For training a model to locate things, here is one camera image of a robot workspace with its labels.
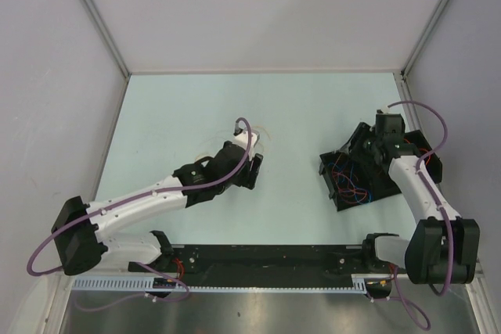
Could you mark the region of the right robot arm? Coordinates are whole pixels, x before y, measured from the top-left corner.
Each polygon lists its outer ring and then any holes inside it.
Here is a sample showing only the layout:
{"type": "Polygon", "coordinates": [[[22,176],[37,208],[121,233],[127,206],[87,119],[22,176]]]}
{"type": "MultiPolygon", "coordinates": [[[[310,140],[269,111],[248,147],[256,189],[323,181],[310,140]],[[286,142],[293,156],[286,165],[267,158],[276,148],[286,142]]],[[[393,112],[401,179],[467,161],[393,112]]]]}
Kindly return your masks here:
{"type": "Polygon", "coordinates": [[[370,234],[361,252],[362,266],[379,272],[388,263],[406,271],[414,284],[468,284],[477,263],[480,228],[464,219],[439,192],[427,170],[426,156],[407,139],[399,114],[378,113],[373,126],[359,123],[344,145],[348,156],[369,179],[375,199],[377,183],[391,181],[403,195],[416,227],[411,239],[370,234]]]}

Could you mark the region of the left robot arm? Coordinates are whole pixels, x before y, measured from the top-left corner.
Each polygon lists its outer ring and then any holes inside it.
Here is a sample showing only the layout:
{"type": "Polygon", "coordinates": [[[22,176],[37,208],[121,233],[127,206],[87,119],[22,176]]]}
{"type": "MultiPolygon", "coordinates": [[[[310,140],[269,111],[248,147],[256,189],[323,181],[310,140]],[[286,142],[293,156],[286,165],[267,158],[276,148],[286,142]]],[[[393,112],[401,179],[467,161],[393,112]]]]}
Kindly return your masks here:
{"type": "Polygon", "coordinates": [[[75,276],[96,267],[168,269],[173,251],[162,231],[128,235],[123,229],[159,214],[206,203],[233,186],[254,189],[263,161],[254,150],[257,143],[258,134],[244,131],[224,142],[215,156],[185,164],[140,191],[106,202],[85,203],[79,196],[68,199],[51,229],[61,270],[75,276]]]}

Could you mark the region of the black compartment tray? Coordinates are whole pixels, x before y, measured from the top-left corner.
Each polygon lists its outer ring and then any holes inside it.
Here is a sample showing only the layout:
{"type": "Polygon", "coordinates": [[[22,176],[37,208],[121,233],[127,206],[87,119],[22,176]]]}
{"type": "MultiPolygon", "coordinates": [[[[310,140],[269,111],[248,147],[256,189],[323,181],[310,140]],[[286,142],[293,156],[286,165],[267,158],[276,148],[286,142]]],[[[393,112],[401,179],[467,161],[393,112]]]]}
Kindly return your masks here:
{"type": "Polygon", "coordinates": [[[344,152],[344,145],[319,156],[323,176],[337,211],[375,202],[401,191],[380,167],[362,165],[344,152]]]}

